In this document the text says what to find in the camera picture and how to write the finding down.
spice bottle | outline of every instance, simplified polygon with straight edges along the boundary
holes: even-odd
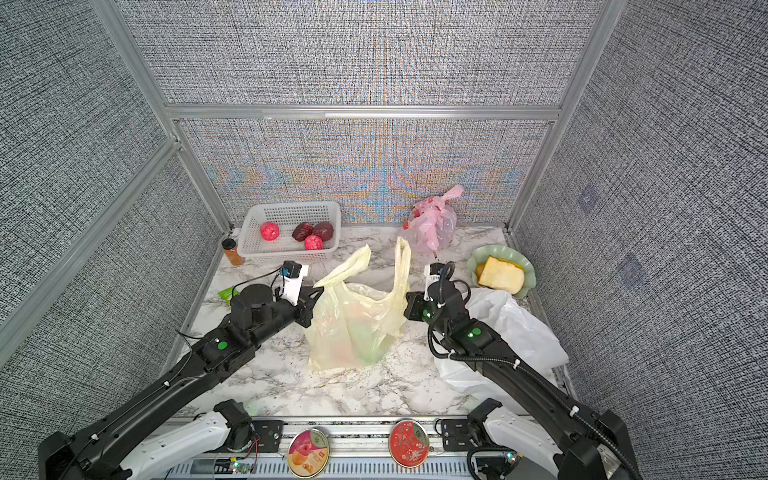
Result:
[[[224,248],[224,255],[234,266],[240,266],[245,263],[245,259],[237,254],[237,242],[234,238],[225,238],[221,242],[221,246]]]

white plastic basket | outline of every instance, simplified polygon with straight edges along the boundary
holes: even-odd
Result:
[[[268,242],[261,237],[262,223],[276,223],[280,236]],[[323,243],[322,250],[304,250],[304,242],[297,242],[291,235],[300,223],[317,225],[330,222],[333,238]],[[333,251],[339,248],[341,235],[341,209],[336,202],[296,202],[288,204],[254,205],[248,210],[243,222],[237,252],[243,257],[295,260],[311,263],[330,260]]]

round tin can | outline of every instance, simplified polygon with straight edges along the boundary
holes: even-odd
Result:
[[[304,430],[290,443],[288,469],[299,478],[310,478],[323,471],[329,456],[328,438],[320,430]]]
[[[429,455],[429,437],[424,427],[413,420],[401,420],[389,433],[389,454],[406,468],[416,468]]]

green packet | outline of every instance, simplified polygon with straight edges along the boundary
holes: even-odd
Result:
[[[232,295],[232,292],[233,292],[233,290],[234,290],[235,294],[238,294],[238,295],[240,294],[240,292],[238,292],[238,291],[237,291],[237,290],[235,290],[234,288],[235,288],[235,287],[231,286],[231,287],[229,287],[229,288],[226,288],[226,289],[224,289],[224,290],[221,290],[221,291],[219,292],[219,296],[220,296],[221,298],[223,298],[225,302],[227,302],[227,305],[228,305],[230,308],[232,307],[232,306],[230,305],[230,301],[232,300],[232,297],[233,297],[233,295]]]

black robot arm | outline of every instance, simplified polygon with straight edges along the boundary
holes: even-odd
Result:
[[[555,388],[496,331],[471,318],[461,292],[450,281],[452,268],[452,263],[433,263],[430,273],[435,281],[427,287],[426,300],[424,292],[408,295],[406,317],[429,324],[427,341],[432,354],[466,363],[499,385],[530,413],[563,452],[554,458],[560,469],[560,480],[606,479],[598,451],[600,444],[606,445],[626,469],[615,474],[615,478],[629,473],[640,480],[624,422],[610,411],[598,415]],[[441,334],[442,339],[437,340],[433,332]],[[448,353],[438,353],[434,343],[439,343]]]
[[[284,267],[289,264],[298,265],[286,262]],[[232,313],[156,382],[74,435],[56,432],[46,438],[38,447],[40,479],[129,478],[130,471],[120,468],[126,455],[181,407],[248,363],[271,336],[293,322],[310,326],[312,308],[322,292],[322,287],[300,287],[294,306],[282,298],[274,300],[266,285],[245,287],[231,300]],[[242,405],[228,401],[214,410],[232,426],[227,439],[232,447],[250,438],[250,416]]]

